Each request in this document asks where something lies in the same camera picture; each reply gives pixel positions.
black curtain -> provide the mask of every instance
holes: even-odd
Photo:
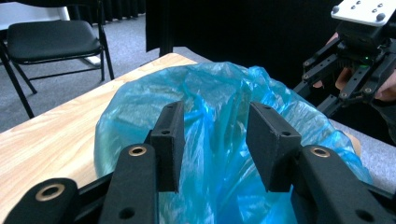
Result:
[[[105,21],[137,18],[139,14],[146,13],[145,0],[105,0],[103,4]],[[68,7],[67,10],[71,20],[97,22],[96,13],[88,8]]]
[[[342,0],[147,0],[147,50],[187,47],[214,62],[259,65],[293,89],[303,62],[322,48],[338,22]],[[318,105],[329,88],[308,100]],[[342,108],[332,119],[392,144],[385,121],[367,104]]]

plastic bag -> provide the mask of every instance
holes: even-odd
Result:
[[[272,106],[303,137],[302,145],[335,150],[356,176],[368,170],[349,139],[261,67],[200,63],[171,67],[123,85],[100,118],[95,136],[99,176],[119,152],[142,143],[162,108],[184,101],[186,146],[179,194],[160,193],[161,223],[295,223],[289,193],[266,192],[248,152],[252,101]]]

white wall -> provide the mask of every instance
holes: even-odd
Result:
[[[0,30],[16,22],[50,20],[69,20],[67,8],[30,7],[14,2],[0,4]]]

chair seat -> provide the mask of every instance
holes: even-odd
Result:
[[[85,57],[101,51],[99,39],[85,21],[12,24],[8,27],[7,48],[10,59],[22,64]]]

metal mounting plate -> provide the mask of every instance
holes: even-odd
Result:
[[[396,9],[395,0],[345,0],[332,9],[332,17],[343,21],[383,26]]]

